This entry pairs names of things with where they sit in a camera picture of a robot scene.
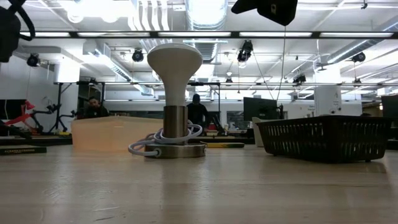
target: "pole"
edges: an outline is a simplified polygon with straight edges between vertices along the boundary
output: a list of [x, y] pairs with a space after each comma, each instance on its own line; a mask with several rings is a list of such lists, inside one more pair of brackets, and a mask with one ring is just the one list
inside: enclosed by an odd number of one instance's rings
[[[61, 104], [61, 94], [62, 94], [62, 83], [58, 84], [58, 100], [57, 100], [57, 105]], [[55, 129], [58, 129], [58, 121], [60, 117], [60, 106], [57, 109], [57, 118], [55, 120]]]
[[102, 91], [101, 91], [101, 105], [104, 105], [104, 100], [105, 100], [105, 82], [101, 83], [102, 84]]
[[221, 123], [221, 85], [218, 84], [218, 117]]

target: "desk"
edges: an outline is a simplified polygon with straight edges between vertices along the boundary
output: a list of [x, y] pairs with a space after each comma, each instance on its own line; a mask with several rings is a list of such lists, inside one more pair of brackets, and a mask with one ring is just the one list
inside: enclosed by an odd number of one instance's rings
[[396, 223], [398, 152], [318, 164], [252, 146], [196, 159], [127, 152], [0, 157], [2, 223]]

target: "man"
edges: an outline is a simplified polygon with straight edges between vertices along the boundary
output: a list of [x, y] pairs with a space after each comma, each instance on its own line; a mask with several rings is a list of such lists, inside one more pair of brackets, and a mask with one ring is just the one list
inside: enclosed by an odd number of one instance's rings
[[95, 96], [90, 97], [88, 102], [90, 105], [85, 110], [83, 119], [102, 118], [109, 116], [108, 110], [104, 106], [101, 106], [99, 99], [97, 99]]
[[207, 112], [206, 107], [200, 103], [199, 94], [195, 94], [193, 96], [192, 103], [190, 103], [187, 106], [187, 108], [188, 108], [188, 119], [193, 124], [199, 124], [200, 126], [203, 127], [203, 129], [206, 129], [209, 126], [210, 124], [209, 113]]

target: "ceiling duct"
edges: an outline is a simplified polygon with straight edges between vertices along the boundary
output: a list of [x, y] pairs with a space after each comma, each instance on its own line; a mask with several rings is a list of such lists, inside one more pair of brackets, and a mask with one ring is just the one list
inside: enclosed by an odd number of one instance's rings
[[[398, 16], [393, 17], [387, 22], [381, 24], [377, 28], [373, 30], [374, 32], [398, 32]], [[347, 58], [351, 58], [362, 51], [375, 46], [382, 42], [383, 39], [377, 40], [355, 40], [354, 42], [346, 45], [342, 49], [332, 53], [329, 55], [325, 61], [320, 60], [321, 64], [334, 64], [346, 60]], [[304, 63], [300, 68], [296, 68], [295, 70], [300, 69], [300, 71], [305, 71], [312, 67], [312, 63]]]
[[[223, 30], [228, 8], [227, 0], [185, 0], [185, 7], [189, 30]], [[211, 63], [217, 56], [219, 44], [194, 42], [191, 45], [200, 51], [203, 63]]]
[[[95, 40], [87, 40], [83, 44], [83, 54], [98, 57], [99, 62], [106, 65], [112, 72], [115, 73], [115, 75], [119, 75], [126, 82], [140, 82], [140, 80], [136, 80], [135, 78], [133, 78], [131, 76], [131, 73], [126, 68], [124, 68], [118, 61], [111, 58], [111, 49], [106, 44], [100, 46]], [[134, 85], [134, 87], [141, 92], [141, 95], [154, 95], [153, 88], [148, 88], [144, 85]]]

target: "plastic basket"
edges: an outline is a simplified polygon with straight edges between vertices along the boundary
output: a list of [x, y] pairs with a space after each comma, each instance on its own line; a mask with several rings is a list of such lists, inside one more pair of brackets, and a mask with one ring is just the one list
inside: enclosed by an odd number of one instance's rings
[[267, 153], [319, 162], [383, 158], [391, 119], [321, 116], [257, 123]]

